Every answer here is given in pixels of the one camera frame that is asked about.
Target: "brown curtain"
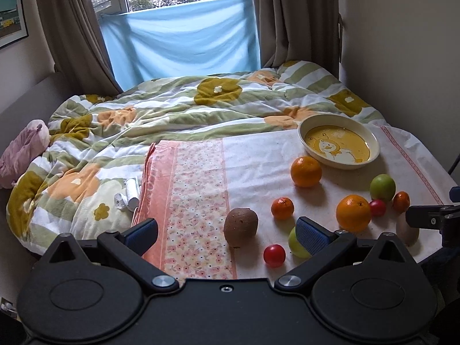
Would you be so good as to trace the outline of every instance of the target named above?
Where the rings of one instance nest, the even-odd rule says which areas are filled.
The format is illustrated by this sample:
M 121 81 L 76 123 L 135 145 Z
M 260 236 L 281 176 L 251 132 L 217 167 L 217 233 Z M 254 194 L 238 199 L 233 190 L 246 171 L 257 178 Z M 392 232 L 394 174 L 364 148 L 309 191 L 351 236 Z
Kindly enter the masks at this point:
M 254 0 L 261 63 L 315 62 L 339 76 L 339 0 Z
M 37 0 L 56 68 L 75 92 L 115 96 L 122 92 L 91 0 Z

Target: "silver screw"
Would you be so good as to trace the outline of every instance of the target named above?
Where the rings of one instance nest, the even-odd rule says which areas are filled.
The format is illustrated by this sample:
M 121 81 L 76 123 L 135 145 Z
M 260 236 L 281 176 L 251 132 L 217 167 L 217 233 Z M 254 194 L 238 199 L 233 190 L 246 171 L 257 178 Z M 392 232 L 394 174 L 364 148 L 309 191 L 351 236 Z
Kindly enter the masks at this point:
M 230 285 L 224 285 L 223 287 L 220 287 L 220 290 L 224 293 L 230 293 L 231 291 L 233 291 L 233 287 L 231 287 Z
M 169 275 L 158 275 L 152 279 L 152 284 L 160 288 L 170 287 L 174 282 L 175 279 Z
M 296 285 L 299 285 L 302 280 L 296 275 L 284 275 L 278 279 L 278 282 L 283 287 L 295 287 Z

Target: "electrical outlet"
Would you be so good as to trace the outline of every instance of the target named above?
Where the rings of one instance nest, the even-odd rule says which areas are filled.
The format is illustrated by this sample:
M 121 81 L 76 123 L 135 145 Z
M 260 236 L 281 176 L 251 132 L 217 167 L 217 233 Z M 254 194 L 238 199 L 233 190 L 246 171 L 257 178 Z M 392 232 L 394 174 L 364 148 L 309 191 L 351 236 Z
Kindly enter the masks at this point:
M 7 314 L 9 317 L 14 319 L 18 316 L 13 303 L 3 297 L 0 297 L 0 312 Z

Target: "circular black cover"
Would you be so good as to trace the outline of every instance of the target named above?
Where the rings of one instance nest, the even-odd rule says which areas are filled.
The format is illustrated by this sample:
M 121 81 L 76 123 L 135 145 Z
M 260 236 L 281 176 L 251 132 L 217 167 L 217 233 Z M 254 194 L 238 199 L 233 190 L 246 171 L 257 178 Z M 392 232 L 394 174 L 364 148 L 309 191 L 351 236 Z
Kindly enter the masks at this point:
M 60 342 L 107 336 L 127 324 L 142 303 L 141 288 L 131 276 L 71 261 L 35 271 L 18 297 L 23 324 Z
M 317 280 L 311 303 L 327 324 L 355 339 L 410 338 L 436 312 L 432 288 L 410 267 L 381 261 L 334 269 Z

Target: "bowl rim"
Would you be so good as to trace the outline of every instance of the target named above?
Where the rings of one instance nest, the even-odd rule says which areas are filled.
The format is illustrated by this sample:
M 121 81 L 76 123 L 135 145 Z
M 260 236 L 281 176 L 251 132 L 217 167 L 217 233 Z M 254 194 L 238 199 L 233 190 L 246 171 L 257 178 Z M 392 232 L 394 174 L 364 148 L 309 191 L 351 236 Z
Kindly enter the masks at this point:
M 301 132 L 300 132 L 300 129 L 301 129 L 301 127 L 302 127 L 302 124 L 303 124 L 306 120 L 308 120 L 308 119 L 310 119 L 310 118 L 321 117 L 321 116 L 324 116 L 324 115 L 332 115 L 332 116 L 338 117 L 338 118 L 340 118 L 340 119 L 342 119 L 342 120 L 351 121 L 351 123 L 354 122 L 354 123 L 360 124 L 362 127 L 364 127 L 364 128 L 367 130 L 367 132 L 369 132 L 369 134 L 371 134 L 372 138 L 373 138 L 373 139 L 375 140 L 375 142 L 377 143 L 377 152 L 376 152 L 376 154 L 374 155 L 374 157 L 373 157 L 373 158 L 369 158 L 369 159 L 368 159 L 367 161 L 365 161 L 365 162 L 359 162 L 359 163 L 342 163 L 342 162 L 335 162 L 335 161 L 333 161 L 333 160 L 330 160 L 328 157 L 323 157 L 322 155 L 320 156 L 317 152 L 315 152 L 313 149 L 311 149 L 311 148 L 308 146 L 308 144 L 305 142 L 305 140 L 304 140 L 304 138 L 303 138 L 303 136 L 302 136 L 302 134 L 301 134 Z M 371 163 L 371 162 L 374 162 L 374 161 L 377 159 L 377 157 L 380 155 L 380 143 L 379 143 L 379 141 L 377 140 L 376 136 L 373 134 L 373 132 L 372 132 L 369 128 L 367 128 L 367 127 L 364 125 L 364 123 L 358 122 L 357 120 L 351 119 L 351 118 L 349 118 L 349 117 L 344 117 L 343 115 L 333 114 L 333 113 L 329 113 L 329 112 L 322 112 L 321 114 L 310 115 L 310 116 L 306 117 L 304 120 L 302 120 L 301 122 L 299 122 L 299 124 L 298 124 L 298 126 L 297 126 L 297 135 L 298 135 L 299 139 L 302 141 L 302 144 L 306 147 L 306 149 L 307 149 L 307 151 L 308 151 L 309 153 L 313 153 L 312 155 L 320 156 L 320 157 L 322 157 L 323 159 L 325 159 L 325 160 L 327 160 L 327 161 L 329 161 L 329 162 L 334 162 L 334 163 L 336 163 L 336 164 L 343 164 L 343 165 L 345 165 L 345 166 L 356 166 L 356 167 L 365 166 L 365 165 L 367 165 L 367 164 L 369 164 L 369 163 Z

